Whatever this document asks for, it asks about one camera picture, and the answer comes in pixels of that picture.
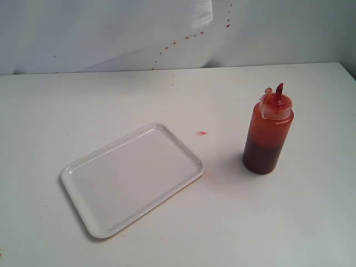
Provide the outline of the red sauce squeeze bottle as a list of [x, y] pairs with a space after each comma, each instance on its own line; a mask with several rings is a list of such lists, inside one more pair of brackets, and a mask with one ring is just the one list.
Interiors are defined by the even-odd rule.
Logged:
[[275, 169], [294, 119], [293, 102], [283, 88], [283, 83], [275, 91], [267, 88], [253, 108], [243, 164], [255, 174], [265, 175]]

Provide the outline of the white rectangular plastic tray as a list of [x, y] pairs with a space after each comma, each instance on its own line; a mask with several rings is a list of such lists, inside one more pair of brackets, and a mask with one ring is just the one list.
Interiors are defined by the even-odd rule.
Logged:
[[69, 164], [61, 182], [88, 233], [107, 239], [203, 173], [183, 142], [151, 123]]

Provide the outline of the white cloth backdrop sheet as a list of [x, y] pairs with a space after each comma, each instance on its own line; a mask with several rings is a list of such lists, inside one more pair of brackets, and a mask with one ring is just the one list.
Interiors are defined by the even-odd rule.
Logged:
[[212, 19], [211, 1], [2, 1], [1, 74], [77, 72]]

